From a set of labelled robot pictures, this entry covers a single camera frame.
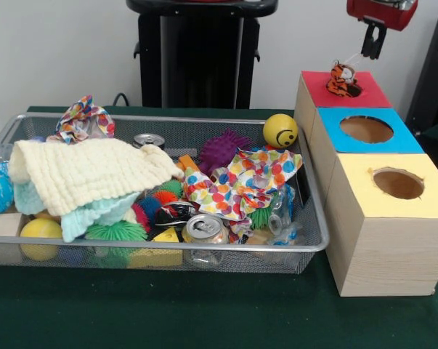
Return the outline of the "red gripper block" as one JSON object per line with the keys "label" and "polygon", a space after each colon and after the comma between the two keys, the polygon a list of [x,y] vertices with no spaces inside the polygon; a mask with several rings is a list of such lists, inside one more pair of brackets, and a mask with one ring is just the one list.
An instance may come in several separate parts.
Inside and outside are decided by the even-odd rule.
{"label": "red gripper block", "polygon": [[361,54],[371,60],[379,58],[387,29],[404,30],[418,8],[418,1],[347,0],[348,15],[368,26]]}

